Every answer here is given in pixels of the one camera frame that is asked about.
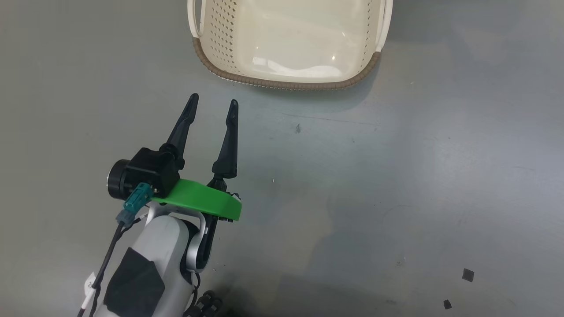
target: basket handle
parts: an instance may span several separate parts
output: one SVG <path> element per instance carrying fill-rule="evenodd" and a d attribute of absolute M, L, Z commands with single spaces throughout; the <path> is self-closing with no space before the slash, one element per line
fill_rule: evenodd
<path fill-rule="evenodd" d="M 198 28 L 196 22 L 196 0 L 188 0 L 188 25 L 190 32 L 195 38 L 200 38 L 204 35 L 204 16 L 206 9 L 206 0 L 202 0 L 202 9 L 200 11 L 200 27 Z"/>
<path fill-rule="evenodd" d="M 394 6 L 394 0 L 382 0 L 384 4 L 384 17 L 382 19 L 382 29 L 376 40 L 376 51 L 382 51 L 384 43 L 386 42 L 387 33 L 390 30 L 391 22 L 391 9 Z"/>

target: teal connector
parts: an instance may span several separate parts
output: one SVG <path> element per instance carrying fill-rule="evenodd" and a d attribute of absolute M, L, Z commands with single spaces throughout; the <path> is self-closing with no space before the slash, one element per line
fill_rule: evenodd
<path fill-rule="evenodd" d="M 124 228 L 131 226 L 137 213 L 153 198 L 153 189 L 147 183 L 139 183 L 135 190 L 124 202 L 124 208 L 117 215 L 116 220 L 124 223 Z"/>

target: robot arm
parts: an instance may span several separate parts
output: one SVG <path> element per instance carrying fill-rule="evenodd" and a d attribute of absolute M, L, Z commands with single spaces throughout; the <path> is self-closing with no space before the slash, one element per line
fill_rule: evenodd
<path fill-rule="evenodd" d="M 193 94 L 167 143 L 158 151 L 142 148 L 131 160 L 117 161 L 108 175 L 110 196 L 125 200 L 117 220 L 126 230 L 134 223 L 137 211 L 150 202 L 146 226 L 112 276 L 97 317 L 186 315 L 184 309 L 195 290 L 192 276 L 203 271 L 208 262 L 217 222 L 239 220 L 239 196 L 228 193 L 224 181 L 237 175 L 237 101 L 232 100 L 229 108 L 227 132 L 212 168 L 213 179 L 207 186 L 180 179 L 178 171 L 185 165 L 184 146 L 197 103 L 198 95 Z M 175 214 L 196 217 L 200 224 L 178 219 Z M 96 289 L 99 293 L 106 264 L 104 261 L 100 269 L 102 274 L 85 287 L 87 292 Z"/>

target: plastic basket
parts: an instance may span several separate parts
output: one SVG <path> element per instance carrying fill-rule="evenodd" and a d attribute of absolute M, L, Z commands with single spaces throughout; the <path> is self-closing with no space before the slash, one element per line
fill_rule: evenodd
<path fill-rule="evenodd" d="M 202 63 L 227 80 L 279 89 L 352 86 L 376 65 L 393 0 L 195 0 L 188 24 Z"/>

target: wire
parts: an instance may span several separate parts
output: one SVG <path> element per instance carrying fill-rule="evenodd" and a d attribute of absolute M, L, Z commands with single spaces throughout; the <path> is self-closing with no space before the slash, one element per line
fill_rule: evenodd
<path fill-rule="evenodd" d="M 200 288 L 200 284 L 202 283 L 202 280 L 200 279 L 200 273 L 194 273 L 194 274 L 196 275 L 196 279 L 198 280 L 198 285 L 194 286 L 194 291 L 192 292 L 192 303 L 190 303 L 190 306 L 188 306 L 186 311 L 184 311 L 184 314 L 182 314 L 182 317 L 188 316 L 190 309 L 192 309 L 192 307 L 194 307 L 194 305 L 196 304 L 196 300 L 198 299 L 198 289 Z"/>
<path fill-rule="evenodd" d="M 112 256 L 113 250 L 116 247 L 116 243 L 117 241 L 124 235 L 124 233 L 131 229 L 131 227 L 133 227 L 134 224 L 140 222 L 141 220 L 143 220 L 144 218 L 147 217 L 147 213 L 143 214 L 141 216 L 139 216 L 138 218 L 136 218 L 133 223 L 123 229 L 124 227 L 124 223 L 123 221 L 120 221 L 117 225 L 116 228 L 116 232 L 113 234 L 113 238 L 112 238 L 112 242 L 110 242 L 108 251 L 106 252 L 106 255 L 104 257 L 104 261 L 102 261 L 102 265 L 100 266 L 100 270 L 98 271 L 98 275 L 96 276 L 96 279 L 94 280 L 94 283 L 92 283 L 92 288 L 95 289 L 95 293 L 94 293 L 94 301 L 92 302 L 92 308 L 90 309 L 90 317 L 94 316 L 94 313 L 96 312 L 96 307 L 98 305 L 98 297 L 100 296 L 100 285 L 102 284 L 102 279 L 104 278 L 104 271 L 106 269 L 106 267 L 108 266 L 109 263 L 109 259 Z M 84 315 L 84 312 L 86 311 L 86 309 L 80 308 L 80 310 L 78 311 L 77 317 L 82 317 Z"/>

